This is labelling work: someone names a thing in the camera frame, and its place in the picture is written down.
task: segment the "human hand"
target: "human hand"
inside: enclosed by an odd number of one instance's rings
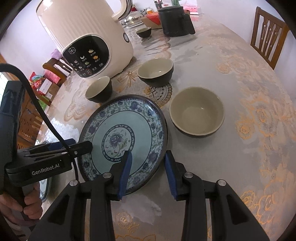
[[[24,214],[27,215],[30,219],[39,219],[42,215],[43,209],[41,207],[42,201],[40,199],[40,185],[39,182],[34,184],[34,190],[30,192],[24,199],[25,208],[13,199],[9,194],[3,193],[0,195],[0,211],[10,222],[21,225],[21,226],[30,226],[31,222],[26,222],[16,218],[13,215],[12,210],[24,211]]]

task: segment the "floral tablecloth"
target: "floral tablecloth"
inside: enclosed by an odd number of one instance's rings
[[[295,109],[274,71],[248,43],[205,15],[192,16],[192,21],[196,34],[177,38],[158,29],[141,39],[137,29],[126,30],[134,57],[112,78],[112,97],[139,94],[154,100],[166,117],[168,149],[176,161],[204,180],[225,179],[274,241],[296,212]],[[170,58],[175,67],[170,83],[162,88],[147,86],[136,74],[144,61],[156,57]],[[78,141],[85,122],[100,106],[85,99],[89,84],[71,73],[47,112],[63,138]],[[225,121],[212,136],[187,137],[171,122],[170,99],[189,86],[208,88],[224,103]],[[43,125],[38,140],[56,138]],[[45,210],[72,179],[73,171],[54,177]],[[184,208],[184,202],[171,196],[161,165],[144,187],[112,202],[116,240],[180,240]]]

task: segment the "metal screw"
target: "metal screw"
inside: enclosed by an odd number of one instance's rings
[[[191,172],[186,172],[186,173],[184,173],[184,176],[186,178],[192,178],[193,177],[193,174]]]
[[[74,187],[78,184],[78,181],[77,180],[72,180],[69,182],[70,183],[70,186]]]
[[[226,181],[225,180],[222,180],[222,179],[220,179],[219,181],[218,181],[218,184],[220,185],[220,186],[225,186],[226,185]]]
[[[110,178],[112,176],[112,174],[110,172],[105,172],[103,174],[103,178]]]

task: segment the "small bowl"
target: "small bowl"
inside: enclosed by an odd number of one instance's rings
[[[189,87],[177,93],[169,112],[175,127],[191,137],[206,137],[215,133],[225,118],[225,109],[219,97],[202,87]]]
[[[140,80],[152,87],[163,87],[169,83],[174,71],[174,64],[170,59],[154,58],[146,61],[138,68]]]
[[[148,38],[151,35],[151,27],[140,29],[136,34],[141,38]]]
[[[93,82],[85,92],[85,97],[96,103],[107,101],[112,94],[112,82],[108,76],[103,76]]]

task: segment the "black lid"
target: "black lid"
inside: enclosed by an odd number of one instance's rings
[[[181,10],[183,9],[182,6],[171,6],[171,7],[163,7],[158,10],[158,12],[167,12],[167,11],[174,11],[174,10]]]

